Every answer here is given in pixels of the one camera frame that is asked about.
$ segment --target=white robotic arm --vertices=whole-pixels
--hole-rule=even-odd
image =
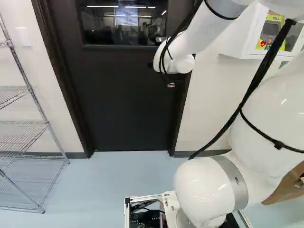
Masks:
[[[189,27],[170,44],[170,53],[166,51],[167,73],[191,71],[195,64],[192,54],[203,51],[252,2],[205,0]],[[259,2],[287,18],[304,19],[303,0]],[[154,57],[153,67],[158,72],[165,44],[166,41],[160,45]],[[243,109],[254,125],[300,149],[304,149],[304,79],[299,68],[303,59],[304,52],[278,76],[264,82]],[[304,153],[278,150],[240,117],[232,127],[231,142],[232,151],[228,154],[190,160],[175,174],[180,208],[197,228],[219,227],[227,213],[264,201],[281,179],[304,161]]]
[[[193,17],[189,27],[170,44],[164,57],[167,73],[188,73],[195,65],[192,54],[206,49],[246,8],[255,0],[204,0]],[[304,19],[304,1],[260,0],[260,3],[287,18]],[[166,41],[158,48],[153,68],[159,72],[160,56]]]

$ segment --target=black cable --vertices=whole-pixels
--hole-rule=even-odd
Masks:
[[[290,151],[293,152],[297,152],[297,153],[304,153],[303,150],[299,150],[297,148],[291,147],[286,145],[285,143],[283,143],[282,141],[276,140],[272,137],[270,137],[268,134],[262,132],[260,129],[258,129],[257,127],[255,127],[243,114],[242,110],[239,112],[241,117],[243,118],[243,120],[245,121],[245,123],[247,123],[249,125],[249,127],[251,127],[255,132],[259,133],[261,136],[263,136],[265,139],[269,140],[270,142],[272,142],[275,145],[275,148],[277,148],[278,150],[285,148],[288,149]]]
[[[253,77],[244,97],[241,103],[238,105],[235,112],[232,114],[232,116],[229,118],[229,120],[225,123],[225,125],[222,127],[222,129],[214,136],[213,139],[209,143],[207,143],[205,146],[194,152],[190,157],[189,160],[195,158],[200,152],[205,151],[208,149],[211,145],[213,145],[232,125],[232,123],[235,121],[236,117],[238,116],[239,112],[241,111],[242,107],[250,97],[250,95],[253,93],[253,91],[258,87],[262,79],[264,78],[265,74],[267,73],[269,67],[271,66],[272,62],[274,61],[282,43],[284,42],[290,28],[295,25],[296,22],[287,19],[285,21],[285,24],[283,25],[281,31],[276,36],[273,44],[271,45],[270,49],[266,53],[262,63],[260,64],[255,76]]]
[[[148,210],[148,211],[158,211],[158,212],[160,212],[160,213],[165,214],[165,212],[162,211],[162,210],[153,210],[153,209],[148,209],[148,208],[142,208],[142,209],[146,209],[146,210]]]

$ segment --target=metal frame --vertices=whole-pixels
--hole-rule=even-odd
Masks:
[[[31,94],[31,97],[34,100],[35,105],[36,105],[37,109],[39,110],[40,115],[41,115],[41,117],[43,119],[43,123],[42,124],[45,124],[45,126],[49,130],[49,132],[52,135],[52,137],[53,137],[53,139],[54,139],[57,147],[59,148],[59,150],[60,150],[60,152],[62,154],[62,157],[64,158],[63,165],[61,166],[60,170],[58,170],[58,173],[56,174],[56,176],[54,178],[52,178],[52,182],[50,183],[50,187],[48,189],[48,192],[47,192],[46,196],[43,198],[43,200],[41,202],[41,204],[42,204],[43,201],[45,200],[45,198],[47,197],[50,189],[54,185],[56,179],[58,178],[59,173],[62,170],[64,164],[69,164],[70,161],[67,158],[67,156],[66,156],[66,154],[64,152],[64,149],[61,146],[58,138],[56,137],[56,134],[55,134],[55,132],[54,132],[54,130],[53,130],[50,122],[48,121],[48,119],[47,119],[47,117],[46,117],[46,115],[45,115],[45,113],[44,113],[44,111],[43,111],[43,109],[42,109],[42,107],[41,107],[41,105],[40,105],[40,103],[39,103],[36,95],[35,95],[35,92],[34,92],[32,86],[31,86],[31,84],[30,84],[30,82],[29,82],[29,80],[28,80],[28,78],[27,78],[27,76],[26,76],[26,74],[25,74],[25,72],[23,70],[23,67],[22,67],[21,62],[20,62],[20,60],[18,58],[18,55],[16,53],[16,50],[14,48],[13,42],[12,42],[12,40],[10,38],[10,35],[9,35],[9,33],[8,33],[6,27],[5,27],[5,24],[4,24],[4,21],[3,21],[3,18],[1,16],[1,14],[0,14],[0,27],[1,27],[2,31],[3,31],[4,37],[6,39],[5,41],[0,41],[0,47],[9,47],[10,48],[10,51],[11,51],[11,53],[13,55],[13,58],[14,58],[16,64],[17,64],[18,69],[19,69],[19,71],[20,71],[20,73],[22,75],[22,78],[23,78],[23,80],[24,80],[24,82],[26,84],[26,88],[28,90],[26,93],[29,92]],[[4,99],[4,104],[5,105],[3,105],[1,108],[4,108],[5,106],[11,104],[15,100],[18,100],[19,98],[21,98],[25,94],[17,93],[16,95],[8,96],[7,99]],[[40,133],[37,134],[35,136],[34,140],[31,140],[31,142],[34,142],[41,134]],[[18,160],[19,156],[23,152],[25,152],[28,148],[29,148],[29,146],[26,146],[25,148],[22,148],[21,150],[20,150],[20,148],[18,148],[20,151],[19,150],[18,151],[13,151],[13,154],[10,154],[9,150],[8,151],[4,150],[3,154],[5,154],[6,156],[8,156],[8,158],[9,158],[8,160],[9,161],[8,161],[8,164],[5,163],[5,171],[3,170],[2,167],[0,167],[0,168],[2,168],[2,169],[0,169],[0,176],[2,177],[1,180],[4,181],[5,187],[12,188],[18,194],[18,196],[20,196],[21,198],[23,198],[26,202],[28,202],[29,205],[31,205],[31,208],[24,209],[24,208],[18,208],[18,207],[15,208],[15,207],[5,207],[5,206],[0,206],[0,208],[1,209],[13,209],[13,210],[18,210],[18,211],[31,211],[31,212],[44,213],[45,210],[42,208],[42,206],[39,205],[39,204],[37,204],[28,194],[26,194],[18,185],[16,185],[16,183],[14,181],[12,181],[12,179],[9,176],[7,176],[7,173],[6,173],[7,170],[10,169],[11,166],[14,164],[14,162],[16,162],[16,160]]]
[[[133,203],[144,203],[144,202],[155,203],[156,201],[158,201],[161,204],[164,204],[165,195],[166,193],[125,198],[124,199],[124,228],[130,228],[130,207]],[[246,228],[253,228],[253,226],[251,225],[249,219],[247,218],[243,210],[238,210],[236,211],[236,213],[239,215],[240,219],[242,220]]]

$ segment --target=door frame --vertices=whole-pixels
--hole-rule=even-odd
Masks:
[[[57,36],[57,28],[52,19],[52,12],[50,9],[50,3],[48,0],[31,0],[34,8],[34,12],[36,15],[36,19],[38,21],[38,25],[40,28],[40,32],[44,41],[44,44],[47,49],[48,56],[50,58],[52,67],[54,69],[57,81],[59,83],[60,89],[62,91],[63,97],[67,104],[68,110],[72,117],[74,126],[78,133],[80,142],[84,148],[85,155],[87,158],[90,158],[95,149],[92,143],[92,138],[89,133],[89,129],[84,122],[83,113],[81,110],[81,106],[79,103],[79,98],[76,93],[75,87],[73,85],[71,79],[71,73],[67,67],[67,62],[65,60],[63,54],[63,48],[60,45],[58,36]],[[192,6],[192,1],[189,1],[188,10],[190,10]],[[177,11],[179,14],[188,13],[188,10],[185,10],[185,5],[183,4],[175,4],[173,0],[169,0],[169,6],[174,11]],[[173,19],[172,15],[170,16],[170,12],[168,12],[167,20]],[[172,34],[181,21],[177,21],[176,19],[171,19],[171,24],[174,26],[169,26],[167,29],[167,34]],[[191,73],[187,74],[185,82],[183,85],[177,87],[176,90],[176,99],[174,102],[173,108],[173,117],[170,126],[169,133],[169,149],[168,153],[170,156],[173,156],[175,153],[175,146],[179,134],[182,114],[186,102],[187,92],[189,88]]]

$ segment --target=metal wire shelf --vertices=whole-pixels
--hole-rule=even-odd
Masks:
[[[0,14],[0,28],[6,40],[0,47],[9,47],[26,87],[0,87],[0,109],[30,93],[42,122],[0,121],[0,209],[44,213],[41,206],[64,165],[69,160],[52,125],[35,95],[23,70],[13,41]],[[48,129],[62,156],[29,156],[24,154]]]
[[[0,47],[10,47],[11,46],[11,40],[4,40],[4,41],[0,41]]]
[[[0,121],[0,169],[9,169],[46,128],[43,122]]]
[[[26,86],[1,86],[0,87],[0,109],[17,101],[29,92]]]
[[[38,205],[42,205],[65,163],[62,156],[22,155],[5,173]],[[0,202],[3,209],[36,209],[2,179],[0,179]]]

